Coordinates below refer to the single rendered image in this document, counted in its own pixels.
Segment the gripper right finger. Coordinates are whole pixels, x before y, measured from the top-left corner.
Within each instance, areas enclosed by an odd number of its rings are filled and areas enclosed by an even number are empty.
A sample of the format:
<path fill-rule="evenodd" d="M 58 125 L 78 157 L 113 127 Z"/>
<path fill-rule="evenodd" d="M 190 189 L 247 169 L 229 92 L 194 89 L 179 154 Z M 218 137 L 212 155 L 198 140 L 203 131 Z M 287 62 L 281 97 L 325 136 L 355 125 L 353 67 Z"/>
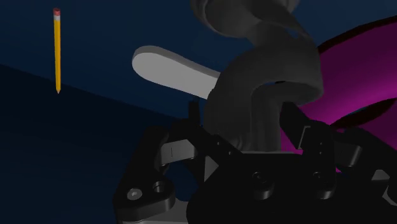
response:
<path fill-rule="evenodd" d="M 370 132 L 351 127 L 338 132 L 308 118 L 292 102 L 282 105 L 280 126 L 309 162 L 310 177 L 322 199 L 387 195 L 397 204 L 397 150 Z"/>

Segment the yellow pencil with red eraser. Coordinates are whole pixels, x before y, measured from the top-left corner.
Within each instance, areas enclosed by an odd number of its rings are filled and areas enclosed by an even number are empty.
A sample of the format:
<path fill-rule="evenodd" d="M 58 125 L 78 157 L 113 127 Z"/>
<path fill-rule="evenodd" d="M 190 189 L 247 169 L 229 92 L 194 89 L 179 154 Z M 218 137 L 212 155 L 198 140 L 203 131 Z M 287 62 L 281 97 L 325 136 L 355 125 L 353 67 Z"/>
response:
<path fill-rule="evenodd" d="M 55 89 L 59 94 L 61 91 L 61 31 L 60 31 L 60 9 L 53 9 L 53 31 L 55 52 Z"/>

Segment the light grey flat paddle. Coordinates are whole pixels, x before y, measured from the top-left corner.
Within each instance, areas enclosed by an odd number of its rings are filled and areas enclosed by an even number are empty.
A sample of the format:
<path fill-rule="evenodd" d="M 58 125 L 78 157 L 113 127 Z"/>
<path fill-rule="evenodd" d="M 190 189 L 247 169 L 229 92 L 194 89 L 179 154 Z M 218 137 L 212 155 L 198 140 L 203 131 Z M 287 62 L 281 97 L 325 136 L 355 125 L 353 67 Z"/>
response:
<path fill-rule="evenodd" d="M 145 80 L 207 99 L 220 72 L 159 46 L 142 46 L 132 57 L 133 70 Z"/>

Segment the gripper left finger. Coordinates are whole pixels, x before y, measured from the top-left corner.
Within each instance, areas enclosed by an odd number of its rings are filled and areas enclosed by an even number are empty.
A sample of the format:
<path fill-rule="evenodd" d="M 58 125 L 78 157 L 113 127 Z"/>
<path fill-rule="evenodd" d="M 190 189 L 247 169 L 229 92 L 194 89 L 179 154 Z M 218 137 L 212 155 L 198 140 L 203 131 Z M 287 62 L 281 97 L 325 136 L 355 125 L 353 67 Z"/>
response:
<path fill-rule="evenodd" d="M 113 195 L 116 224 L 189 224 L 187 202 L 176 198 L 173 183 L 161 167 L 180 160 L 208 156 L 218 165 L 230 164 L 241 152 L 206 132 L 200 125 L 197 101 L 188 105 L 188 118 L 171 130 L 148 127 Z"/>

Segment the magenta bowl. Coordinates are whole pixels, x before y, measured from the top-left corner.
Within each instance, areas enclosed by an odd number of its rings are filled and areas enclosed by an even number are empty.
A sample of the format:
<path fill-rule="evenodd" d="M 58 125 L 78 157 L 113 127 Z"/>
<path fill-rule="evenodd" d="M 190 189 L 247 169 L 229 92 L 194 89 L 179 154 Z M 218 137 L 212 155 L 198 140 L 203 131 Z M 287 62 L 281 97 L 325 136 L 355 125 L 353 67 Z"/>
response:
<path fill-rule="evenodd" d="M 361 127 L 397 151 L 397 15 L 325 41 L 324 94 L 301 107 L 336 129 Z"/>

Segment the dark grey twisted figure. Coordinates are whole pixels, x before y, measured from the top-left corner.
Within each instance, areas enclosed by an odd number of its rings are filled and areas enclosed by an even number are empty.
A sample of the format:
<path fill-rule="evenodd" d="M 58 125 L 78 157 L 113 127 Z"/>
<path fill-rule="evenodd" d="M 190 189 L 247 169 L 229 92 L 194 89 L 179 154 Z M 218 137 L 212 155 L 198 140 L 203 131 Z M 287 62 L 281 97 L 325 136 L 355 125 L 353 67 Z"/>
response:
<path fill-rule="evenodd" d="M 284 102 L 302 105 L 323 94 L 319 52 L 293 16 L 300 0 L 190 0 L 217 34 L 253 47 L 220 73 L 204 107 L 204 128 L 242 151 L 278 151 Z"/>

